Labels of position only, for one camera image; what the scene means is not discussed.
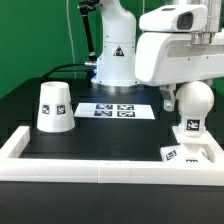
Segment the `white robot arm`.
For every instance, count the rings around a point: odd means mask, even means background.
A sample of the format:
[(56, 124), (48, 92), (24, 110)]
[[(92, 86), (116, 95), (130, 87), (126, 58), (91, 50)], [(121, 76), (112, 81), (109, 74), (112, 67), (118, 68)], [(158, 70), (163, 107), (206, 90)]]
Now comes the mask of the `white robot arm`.
[(103, 50), (92, 82), (116, 91), (158, 86), (172, 111), (178, 83), (224, 76), (224, 0), (165, 0), (136, 19), (120, 0), (100, 0)]

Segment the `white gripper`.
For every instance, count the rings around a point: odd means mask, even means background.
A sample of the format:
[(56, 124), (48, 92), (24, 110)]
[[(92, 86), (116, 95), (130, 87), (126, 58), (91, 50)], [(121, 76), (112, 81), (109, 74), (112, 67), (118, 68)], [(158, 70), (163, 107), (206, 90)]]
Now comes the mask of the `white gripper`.
[(224, 30), (209, 45), (190, 41), (189, 33), (145, 32), (137, 43), (135, 76), (145, 85), (160, 86), (168, 112), (175, 108), (175, 84), (224, 76)]

